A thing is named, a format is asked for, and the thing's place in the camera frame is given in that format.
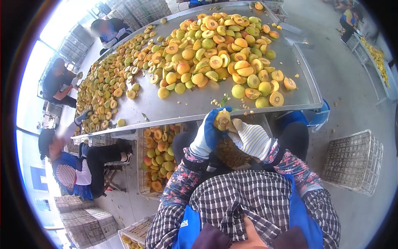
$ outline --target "cap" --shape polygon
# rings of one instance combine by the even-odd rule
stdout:
[[[55,135],[54,129],[44,129],[39,135],[39,153],[40,160],[43,160],[49,155],[49,145],[53,143],[53,137]]]

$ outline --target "glove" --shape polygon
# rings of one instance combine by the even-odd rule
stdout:
[[[229,132],[228,136],[236,146],[244,153],[263,161],[271,148],[271,138],[268,137],[265,130],[259,125],[249,125],[240,119],[233,119],[238,134]]]
[[[226,133],[221,132],[214,127],[213,122],[219,111],[226,109],[231,112],[231,107],[222,107],[211,110],[203,120],[203,123],[198,129],[195,140],[189,146],[189,151],[193,156],[203,159],[209,159],[209,154],[214,150],[219,143],[220,138],[226,137]]]
[[[72,79],[72,82],[70,83],[72,86],[76,86],[77,82],[79,81],[79,78],[76,76]]]
[[[114,44],[116,44],[116,41],[117,40],[115,38],[113,38],[110,42],[105,44],[104,48],[105,49],[110,49]]]
[[[83,112],[80,116],[75,118],[75,124],[80,125],[83,120],[88,119],[90,116],[88,115],[89,112],[93,112],[93,110],[87,110]]]
[[[76,77],[80,80],[83,78],[83,72],[78,72]]]
[[[124,33],[126,33],[126,29],[125,29],[125,28],[121,28],[121,29],[119,30],[119,32],[117,33],[117,35],[116,35],[116,39],[119,40],[119,38],[120,38]]]

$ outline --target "blue chair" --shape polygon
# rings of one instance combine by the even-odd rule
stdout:
[[[276,119],[281,119],[280,125],[283,129],[290,123],[302,122],[307,126],[314,126],[312,132],[315,133],[319,131],[322,125],[324,125],[329,119],[329,104],[325,100],[323,100],[323,102],[324,103],[320,109],[287,112]]]

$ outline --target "leaf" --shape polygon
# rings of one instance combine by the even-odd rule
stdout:
[[[227,100],[228,100],[228,94],[221,99],[220,101],[221,107],[224,107]]]
[[[148,118],[146,117],[145,113],[141,112],[141,114],[144,116],[145,121],[149,122]]]

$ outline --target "floral sleeve cover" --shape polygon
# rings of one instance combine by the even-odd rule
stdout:
[[[184,148],[185,158],[194,163],[202,163],[203,159],[190,155],[188,148]],[[194,189],[198,186],[200,172],[195,172],[185,167],[183,160],[177,170],[167,182],[164,192],[160,197],[159,209],[174,205],[185,207]]]
[[[269,152],[269,156],[264,160],[264,163],[273,162],[278,151],[279,147],[276,141]],[[285,150],[282,160],[274,166],[274,169],[279,174],[293,175],[301,196],[307,191],[323,188],[319,176],[309,169],[304,161],[293,155],[288,149]]]

